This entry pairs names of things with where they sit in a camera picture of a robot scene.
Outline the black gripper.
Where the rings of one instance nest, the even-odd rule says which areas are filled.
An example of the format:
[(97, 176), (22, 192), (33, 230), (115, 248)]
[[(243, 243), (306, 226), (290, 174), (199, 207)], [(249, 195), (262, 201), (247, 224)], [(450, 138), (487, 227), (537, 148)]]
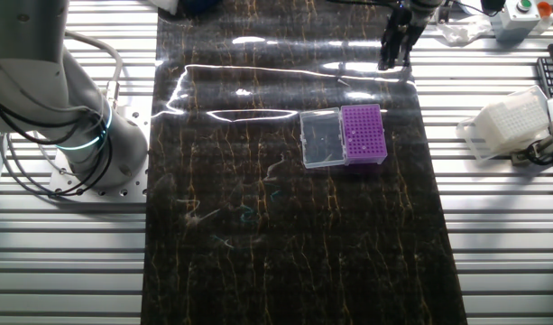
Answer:
[(397, 42), (397, 56), (402, 58), (402, 67), (410, 66), (410, 51), (412, 41), (416, 41), (429, 22), (429, 12), (419, 7), (396, 5), (392, 9), (387, 28), (381, 38), (381, 51), (378, 64), (379, 70), (394, 67), (392, 41)]

